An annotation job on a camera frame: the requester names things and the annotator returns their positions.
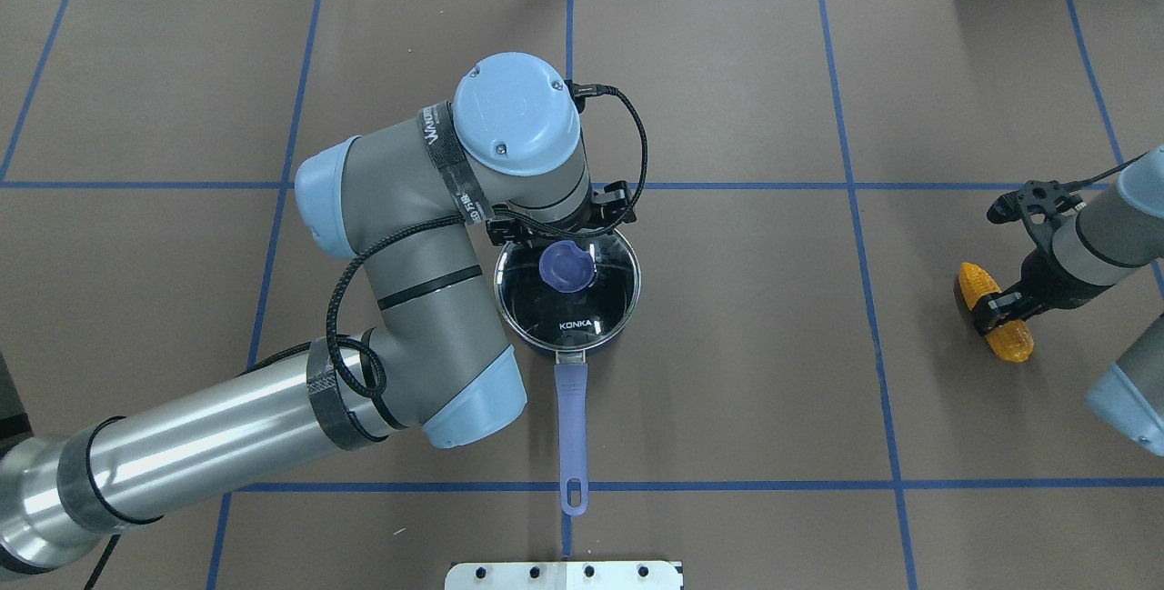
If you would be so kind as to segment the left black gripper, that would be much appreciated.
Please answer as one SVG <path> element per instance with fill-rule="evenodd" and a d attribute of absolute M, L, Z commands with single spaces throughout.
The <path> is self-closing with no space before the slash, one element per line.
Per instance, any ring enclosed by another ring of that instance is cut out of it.
<path fill-rule="evenodd" d="M 491 246 L 527 246 L 535 241 L 572 241 L 583 243 L 611 236 L 623 223 L 633 223 L 637 191 L 629 182 L 604 185 L 602 191 L 590 191 L 574 216 L 556 223 L 537 221 L 535 216 L 519 212 L 511 205 L 494 205 L 494 218 L 487 221 L 487 239 Z"/>

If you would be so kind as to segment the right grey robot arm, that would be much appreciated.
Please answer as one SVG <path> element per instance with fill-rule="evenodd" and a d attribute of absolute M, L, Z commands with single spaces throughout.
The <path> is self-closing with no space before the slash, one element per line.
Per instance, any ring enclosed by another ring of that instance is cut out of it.
<path fill-rule="evenodd" d="M 1092 180 L 1030 180 L 987 209 L 995 225 L 1022 223 L 1032 251 L 1010 287 L 964 263 L 958 291 L 978 336 L 1002 361 L 1034 354 L 1029 320 L 1080 308 L 1163 255 L 1161 148 L 1110 168 L 1114 183 L 1092 199 Z M 1090 411 L 1154 455 L 1163 453 L 1163 325 L 1154 321 L 1088 392 Z"/>

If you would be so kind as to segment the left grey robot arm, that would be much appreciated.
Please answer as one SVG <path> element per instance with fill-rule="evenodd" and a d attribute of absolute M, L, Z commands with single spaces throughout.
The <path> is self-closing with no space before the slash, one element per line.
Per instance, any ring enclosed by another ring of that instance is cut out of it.
<path fill-rule="evenodd" d="M 296 169 L 315 246 L 345 271 L 307 342 L 141 415 L 66 438 L 3 414 L 3 581 L 95 548 L 267 475 L 418 428 L 436 449 L 508 428 L 527 390 L 471 246 L 582 253 L 636 221 L 648 138 L 624 90 L 534 55 L 478 61 L 449 100 L 353 135 Z"/>

